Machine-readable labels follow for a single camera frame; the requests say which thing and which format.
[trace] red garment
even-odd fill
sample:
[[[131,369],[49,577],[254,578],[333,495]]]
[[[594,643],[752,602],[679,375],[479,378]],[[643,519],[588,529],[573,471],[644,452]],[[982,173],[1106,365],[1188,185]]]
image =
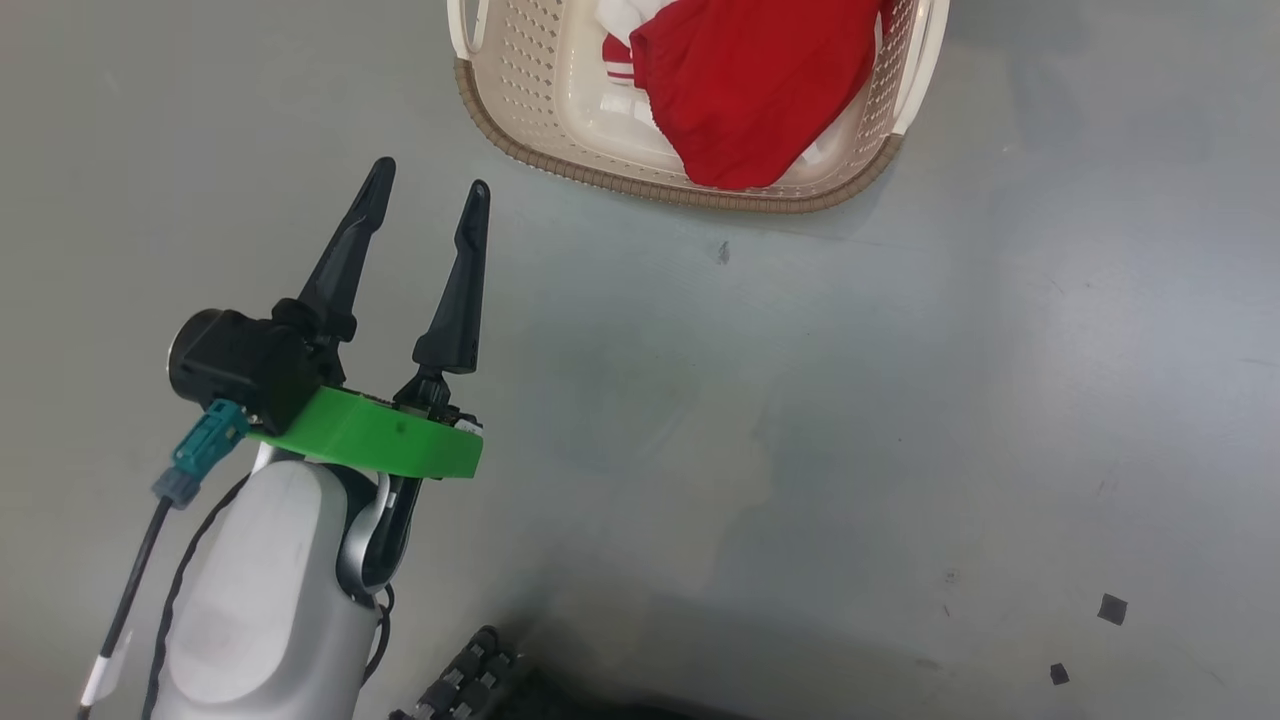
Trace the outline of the red garment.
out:
[[[680,0],[631,33],[636,87],[699,184],[773,184],[876,65],[879,0]]]

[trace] gray floor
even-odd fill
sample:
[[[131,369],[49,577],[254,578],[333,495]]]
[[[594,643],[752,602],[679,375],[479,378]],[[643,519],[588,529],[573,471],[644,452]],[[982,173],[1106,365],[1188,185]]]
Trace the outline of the gray floor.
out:
[[[352,384],[410,373],[483,177],[456,397],[488,450],[421,502],[361,720],[485,621],[762,720],[1280,715],[1271,0],[957,0],[893,169],[785,219],[516,165],[457,101],[438,3],[4,15],[5,717],[74,707],[193,418],[172,334],[294,292],[380,154]],[[247,450],[166,530],[142,638]],[[95,717],[136,716],[146,655]]]

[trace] beige plastic basket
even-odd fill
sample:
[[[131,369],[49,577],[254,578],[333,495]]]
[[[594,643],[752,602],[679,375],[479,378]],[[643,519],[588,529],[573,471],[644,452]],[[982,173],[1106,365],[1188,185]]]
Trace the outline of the beige plastic basket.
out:
[[[865,190],[902,146],[937,64],[950,0],[895,0],[870,82],[774,184],[694,184],[643,91],[608,81],[595,0],[445,0],[471,119],[521,163],[586,184],[695,208],[809,213]]]

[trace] green bracket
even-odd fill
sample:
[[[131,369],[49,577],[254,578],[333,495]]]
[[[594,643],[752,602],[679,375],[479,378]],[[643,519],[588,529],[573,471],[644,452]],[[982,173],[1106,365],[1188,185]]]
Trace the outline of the green bracket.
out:
[[[406,478],[474,478],[484,448],[477,434],[329,387],[316,391],[283,436],[252,437],[323,462]]]

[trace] brown woven basket trim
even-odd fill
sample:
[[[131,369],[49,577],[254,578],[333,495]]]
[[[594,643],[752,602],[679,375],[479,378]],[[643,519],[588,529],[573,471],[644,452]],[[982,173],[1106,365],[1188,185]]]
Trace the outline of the brown woven basket trim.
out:
[[[588,168],[522,145],[498,127],[498,123],[494,122],[488,109],[485,109],[484,102],[480,100],[480,91],[476,87],[475,68],[471,63],[460,58],[454,60],[453,68],[454,77],[458,81],[458,95],[462,97],[462,105],[467,109],[467,113],[471,115],[471,120],[475,122],[477,128],[480,128],[480,132],[484,133],[484,136],[493,142],[498,150],[502,150],[504,154],[525,163],[526,165],[532,165],[534,168],[547,170],[572,181],[636,197],[644,197],[646,200],[676,202],[692,208],[709,208],[716,210],[744,210],[749,213],[776,214],[812,213],[814,210],[833,208],[865,190],[872,182],[876,181],[876,178],[883,174],[884,169],[888,168],[890,163],[897,156],[899,150],[902,147],[904,136],[890,135],[881,142],[879,149],[876,151],[876,156],[867,164],[865,168],[863,168],[861,172],[840,186],[814,197],[744,197],[723,195],[709,190],[672,188],[666,184],[639,181]]]

